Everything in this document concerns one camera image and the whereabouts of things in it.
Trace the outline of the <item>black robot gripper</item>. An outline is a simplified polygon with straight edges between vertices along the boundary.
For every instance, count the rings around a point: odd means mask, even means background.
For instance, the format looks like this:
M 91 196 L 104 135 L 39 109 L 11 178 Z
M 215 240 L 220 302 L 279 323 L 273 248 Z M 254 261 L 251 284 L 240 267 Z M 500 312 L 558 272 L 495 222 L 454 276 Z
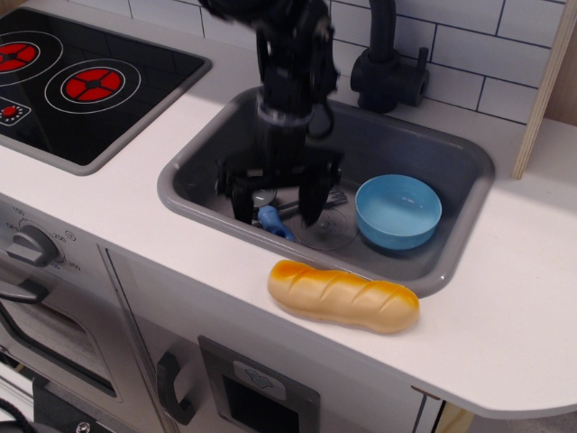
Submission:
M 343 159 L 342 152 L 307 144 L 307 139 L 324 139 L 333 131 L 334 114 L 327 114 L 327 129 L 311 135 L 312 115 L 291 117 L 256 105 L 252 140 L 217 163 L 216 190 L 231 197 L 236 220 L 252 222 L 255 190 L 298 187 L 304 223 L 317 222 L 331 188 L 340 181 Z

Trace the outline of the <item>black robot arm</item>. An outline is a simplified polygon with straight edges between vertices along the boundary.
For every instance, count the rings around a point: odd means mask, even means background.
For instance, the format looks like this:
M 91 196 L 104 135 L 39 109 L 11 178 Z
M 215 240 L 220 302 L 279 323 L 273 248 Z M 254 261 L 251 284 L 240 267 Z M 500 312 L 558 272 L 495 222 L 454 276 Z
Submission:
M 262 86 L 247 149 L 218 163 L 216 190 L 234 217 L 252 220 L 259 189 L 298 188 L 298 209 L 312 226 L 340 179 L 341 152 L 307 146 L 334 130 L 328 96 L 339 77 L 334 28 L 323 1 L 205 1 L 213 16 L 254 30 Z

